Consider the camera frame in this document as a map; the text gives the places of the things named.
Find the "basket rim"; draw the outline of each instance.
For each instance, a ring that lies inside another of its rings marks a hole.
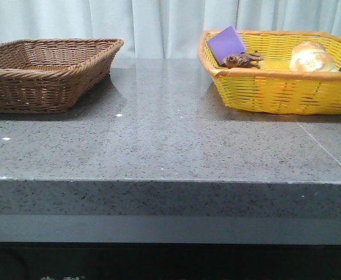
[[[215,68],[205,57],[204,42],[209,34],[217,34],[222,29],[206,29],[202,32],[199,39],[198,58],[203,67],[213,76],[213,78],[226,76],[257,77],[264,76],[280,79],[299,79],[299,80],[321,80],[321,81],[340,81],[341,72],[305,72],[305,71],[275,71],[255,68]],[[305,30],[238,30],[239,34],[274,34],[274,35],[309,35],[320,36],[341,42],[341,37],[329,34],[325,31],[305,31]]]
[[[39,70],[39,69],[17,69],[17,68],[0,68],[0,78],[30,78],[30,79],[52,79],[60,78],[63,76],[70,76],[79,72],[83,72],[99,61],[114,55],[124,45],[124,40],[121,38],[41,38],[41,39],[20,39],[5,43],[0,43],[1,47],[11,46],[14,44],[21,43],[60,43],[60,42],[73,42],[73,43],[88,43],[88,42],[99,42],[99,41],[113,41],[110,49],[104,50],[87,60],[74,65],[71,69],[66,70]]]

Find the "wicker basket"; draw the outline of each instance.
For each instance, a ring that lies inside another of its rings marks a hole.
[[[0,44],[0,113],[60,113],[106,76],[117,38],[18,40]]]
[[[341,72],[289,71],[292,49],[303,40],[321,42],[341,67],[341,37],[321,31],[240,30],[247,52],[258,51],[265,59],[261,69],[228,69],[218,65],[207,44],[220,31],[203,32],[198,56],[225,105],[276,114],[341,114]]]

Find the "purple sponge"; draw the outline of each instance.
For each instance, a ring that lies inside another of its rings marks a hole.
[[[209,48],[217,58],[219,65],[232,53],[242,53],[247,48],[236,29],[231,25],[208,40]]]

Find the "brown wicker basket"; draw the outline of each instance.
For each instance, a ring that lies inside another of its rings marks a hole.
[[[18,40],[0,44],[0,113],[67,111],[110,71],[118,38]]]

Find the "toy frog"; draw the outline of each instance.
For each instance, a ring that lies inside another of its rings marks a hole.
[[[258,65],[259,61],[263,60],[263,56],[258,53],[251,53],[251,52],[241,52],[241,53],[234,53],[230,54],[227,57],[223,59],[223,66],[226,66],[228,68],[252,68],[256,67],[257,69],[260,69],[260,66]]]

